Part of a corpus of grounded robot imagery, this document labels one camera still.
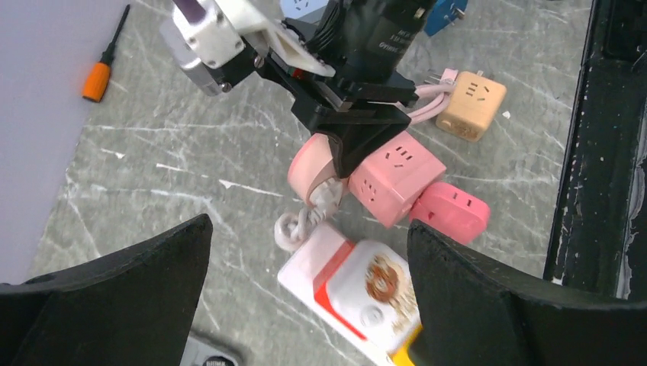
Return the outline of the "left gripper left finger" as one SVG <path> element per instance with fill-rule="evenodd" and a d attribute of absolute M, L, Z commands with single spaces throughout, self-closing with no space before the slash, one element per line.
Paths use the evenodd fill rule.
<path fill-rule="evenodd" d="M 151 239 L 1 286 L 3 365 L 177 365 L 208 271 L 201 214 Z"/>

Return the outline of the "grey tool tray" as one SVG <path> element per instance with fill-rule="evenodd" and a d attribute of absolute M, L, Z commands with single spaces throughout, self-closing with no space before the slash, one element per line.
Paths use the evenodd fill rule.
<path fill-rule="evenodd" d="M 232 347 L 190 332 L 179 366 L 243 366 L 243 358 Z"/>

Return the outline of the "pink round socket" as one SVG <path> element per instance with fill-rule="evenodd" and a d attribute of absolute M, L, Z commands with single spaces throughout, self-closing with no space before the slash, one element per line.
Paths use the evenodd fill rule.
<path fill-rule="evenodd" d="M 287 182 L 304 203 L 312 207 L 312 191 L 328 178 L 336 178 L 333 157 L 328 136 L 321 133 L 312 135 L 293 158 Z"/>

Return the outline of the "dark blue cube adapter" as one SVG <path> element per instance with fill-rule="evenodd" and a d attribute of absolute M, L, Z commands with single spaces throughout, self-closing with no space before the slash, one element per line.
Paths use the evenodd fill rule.
<path fill-rule="evenodd" d="M 456 20 L 465 18 L 468 0 L 438 0 L 427 17 L 424 33 L 432 37 Z"/>

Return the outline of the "tan cube adapter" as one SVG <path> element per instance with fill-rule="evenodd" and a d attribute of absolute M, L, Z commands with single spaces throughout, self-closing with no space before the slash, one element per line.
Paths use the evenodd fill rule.
<path fill-rule="evenodd" d="M 489 129 L 507 87 L 478 73 L 461 71 L 448 106 L 437 116 L 439 129 L 469 142 L 479 141 Z"/>

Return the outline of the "small pink plug adapter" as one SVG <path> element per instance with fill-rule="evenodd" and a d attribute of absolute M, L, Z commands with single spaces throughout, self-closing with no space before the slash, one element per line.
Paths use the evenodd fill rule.
<path fill-rule="evenodd" d="M 417 199 L 409 220 L 420 220 L 463 245 L 483 233 L 491 209 L 487 203 L 461 189 L 438 181 Z"/>

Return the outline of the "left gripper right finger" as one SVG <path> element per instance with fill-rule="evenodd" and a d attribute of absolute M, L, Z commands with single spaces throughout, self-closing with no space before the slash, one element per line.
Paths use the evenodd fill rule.
<path fill-rule="evenodd" d="M 420 221 L 407 257 L 422 331 L 416 365 L 644 365 L 646 303 L 564 287 Z"/>

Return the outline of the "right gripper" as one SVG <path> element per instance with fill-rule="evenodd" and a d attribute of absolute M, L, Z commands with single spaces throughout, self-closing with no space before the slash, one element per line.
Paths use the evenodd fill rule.
<path fill-rule="evenodd" d="M 396 68 L 434 5 L 330 1 L 317 26 L 284 20 L 306 51 L 335 73 L 320 76 L 288 66 L 275 51 L 258 73 L 294 96 L 291 112 L 311 133 L 327 136 L 339 178 L 349 177 L 368 155 L 409 126 L 410 118 L 397 105 L 413 105 L 416 87 Z"/>

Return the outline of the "white power strip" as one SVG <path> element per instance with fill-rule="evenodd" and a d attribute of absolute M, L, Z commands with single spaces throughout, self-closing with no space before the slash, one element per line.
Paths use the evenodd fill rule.
<path fill-rule="evenodd" d="M 382 242 L 317 227 L 278 282 L 376 365 L 412 365 L 422 329 L 407 261 Z"/>

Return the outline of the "light blue power strip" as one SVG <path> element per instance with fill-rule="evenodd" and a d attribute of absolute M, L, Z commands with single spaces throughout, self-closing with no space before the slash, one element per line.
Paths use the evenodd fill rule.
<path fill-rule="evenodd" d="M 328 0 L 280 0 L 279 5 L 286 18 L 317 23 L 322 18 L 328 2 Z"/>

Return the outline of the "pink cube adapter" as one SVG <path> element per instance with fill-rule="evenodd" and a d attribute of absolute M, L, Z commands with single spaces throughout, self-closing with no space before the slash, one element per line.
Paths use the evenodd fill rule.
<path fill-rule="evenodd" d="M 446 166 L 404 131 L 363 160 L 350 175 L 349 190 L 389 228 L 407 216 L 424 190 L 445 172 Z"/>

